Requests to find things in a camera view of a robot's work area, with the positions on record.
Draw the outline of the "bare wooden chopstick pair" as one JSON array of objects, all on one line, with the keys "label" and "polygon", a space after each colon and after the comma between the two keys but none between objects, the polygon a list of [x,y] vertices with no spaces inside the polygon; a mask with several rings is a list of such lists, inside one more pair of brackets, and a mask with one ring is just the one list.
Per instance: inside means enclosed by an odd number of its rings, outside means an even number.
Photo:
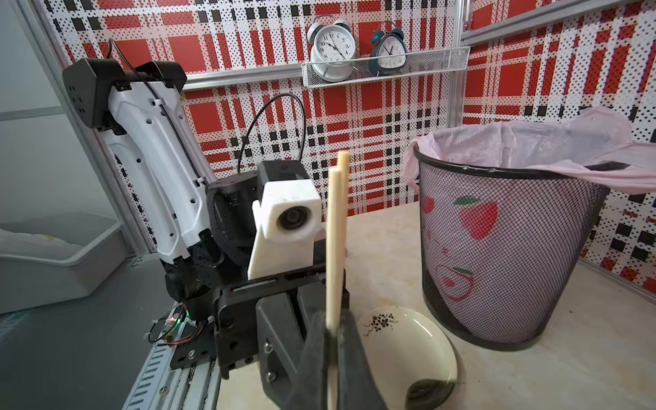
[{"label": "bare wooden chopstick pair", "polygon": [[337,165],[329,170],[326,219],[326,330],[329,332],[329,362],[326,376],[327,409],[338,408],[338,329],[342,309],[345,218],[350,154],[338,152]]}]

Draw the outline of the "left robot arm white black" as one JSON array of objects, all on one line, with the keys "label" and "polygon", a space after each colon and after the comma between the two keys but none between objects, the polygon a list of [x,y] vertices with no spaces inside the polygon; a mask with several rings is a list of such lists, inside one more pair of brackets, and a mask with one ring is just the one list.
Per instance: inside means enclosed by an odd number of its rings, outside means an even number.
[{"label": "left robot arm white black", "polygon": [[178,63],[84,58],[63,82],[126,170],[177,302],[151,339],[164,363],[143,368],[128,404],[212,409],[221,382],[257,364],[278,408],[384,408],[349,293],[328,297],[334,261],[304,166],[264,161],[217,179],[186,120]]}]

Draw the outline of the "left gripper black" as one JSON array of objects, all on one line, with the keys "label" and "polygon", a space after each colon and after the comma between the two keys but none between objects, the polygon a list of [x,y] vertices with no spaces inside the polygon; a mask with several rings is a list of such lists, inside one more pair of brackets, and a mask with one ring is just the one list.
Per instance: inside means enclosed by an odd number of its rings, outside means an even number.
[{"label": "left gripper black", "polygon": [[[266,396],[280,409],[326,409],[326,268],[311,266],[215,292],[215,351],[222,379],[260,359]],[[337,335],[338,409],[386,409],[355,318]]]}]

